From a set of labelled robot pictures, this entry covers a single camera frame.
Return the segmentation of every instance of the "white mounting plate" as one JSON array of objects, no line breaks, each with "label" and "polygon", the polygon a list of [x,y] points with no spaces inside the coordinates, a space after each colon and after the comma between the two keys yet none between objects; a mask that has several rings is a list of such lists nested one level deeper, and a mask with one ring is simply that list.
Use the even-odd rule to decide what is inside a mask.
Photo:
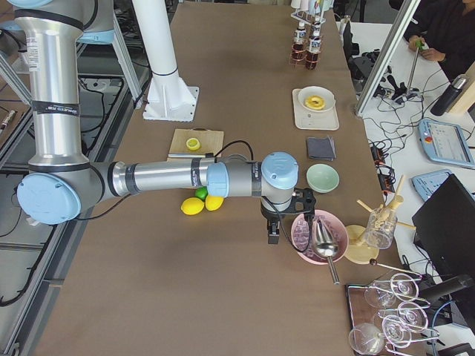
[{"label": "white mounting plate", "polygon": [[[200,94],[199,87],[188,87],[188,90],[192,96],[198,101],[198,95]],[[165,121],[182,121],[191,122],[194,118],[194,112],[196,110],[195,103],[183,103],[180,107],[169,110],[168,115],[165,115],[165,108],[163,102],[148,102],[143,111],[143,118],[145,120],[165,120]]]},{"label": "white mounting plate", "polygon": [[302,130],[338,130],[340,123],[334,107],[330,111],[316,113],[304,108],[298,102],[298,93],[301,89],[292,90],[292,101],[294,105],[295,126]]}]

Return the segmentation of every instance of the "black shirt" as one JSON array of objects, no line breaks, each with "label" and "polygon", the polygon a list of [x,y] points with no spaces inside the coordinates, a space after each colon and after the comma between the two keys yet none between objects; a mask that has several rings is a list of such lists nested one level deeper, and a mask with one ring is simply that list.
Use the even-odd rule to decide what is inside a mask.
[{"label": "black shirt", "polygon": [[461,0],[435,1],[416,11],[413,18],[418,24],[410,22],[404,34],[406,40],[422,36],[429,47],[445,53],[440,66],[449,80],[465,73],[475,62],[475,10],[463,16],[464,9]]}]

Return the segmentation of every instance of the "brown tabletop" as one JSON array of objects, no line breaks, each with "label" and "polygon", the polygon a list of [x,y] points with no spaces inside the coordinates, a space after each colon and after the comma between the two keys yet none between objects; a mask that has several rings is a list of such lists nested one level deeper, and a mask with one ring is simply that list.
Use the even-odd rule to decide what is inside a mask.
[{"label": "brown tabletop", "polygon": [[[286,151],[300,165],[298,186],[316,162],[309,136],[335,138],[339,187],[316,194],[318,208],[345,224],[366,225],[356,204],[382,202],[364,126],[333,14],[323,26],[318,68],[288,64],[296,20],[290,7],[180,4],[171,30],[180,76],[200,87],[192,123],[150,122],[137,111],[117,154],[124,162],[166,160],[175,128],[224,131],[245,139],[262,160]],[[320,85],[337,99],[337,131],[295,127],[291,92]],[[227,154],[246,150],[236,146]],[[215,212],[180,212],[190,190],[155,191],[126,200],[91,221],[36,355],[351,355],[343,286],[327,266],[302,260],[286,242],[267,245],[255,198],[228,198]],[[99,206],[94,214],[104,211]],[[286,219],[289,230],[291,218]],[[396,251],[381,261],[397,263]],[[383,271],[336,263],[342,284],[368,283]]]}]

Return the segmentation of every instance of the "black water bottle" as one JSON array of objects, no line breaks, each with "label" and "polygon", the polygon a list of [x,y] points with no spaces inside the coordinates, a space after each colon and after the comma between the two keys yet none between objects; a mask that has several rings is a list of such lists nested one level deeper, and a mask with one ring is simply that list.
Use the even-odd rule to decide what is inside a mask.
[{"label": "black water bottle", "polygon": [[441,116],[448,109],[457,96],[462,92],[463,86],[468,81],[468,76],[460,74],[445,89],[444,93],[439,97],[430,112],[435,116]]}]

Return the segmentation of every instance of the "lemon slice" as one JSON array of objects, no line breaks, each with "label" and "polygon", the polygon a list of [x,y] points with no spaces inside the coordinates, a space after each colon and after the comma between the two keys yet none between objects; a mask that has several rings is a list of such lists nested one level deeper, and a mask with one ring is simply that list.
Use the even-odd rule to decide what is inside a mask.
[{"label": "lemon slice", "polygon": [[305,106],[313,110],[325,108],[325,99],[318,95],[312,95],[305,99]]}]

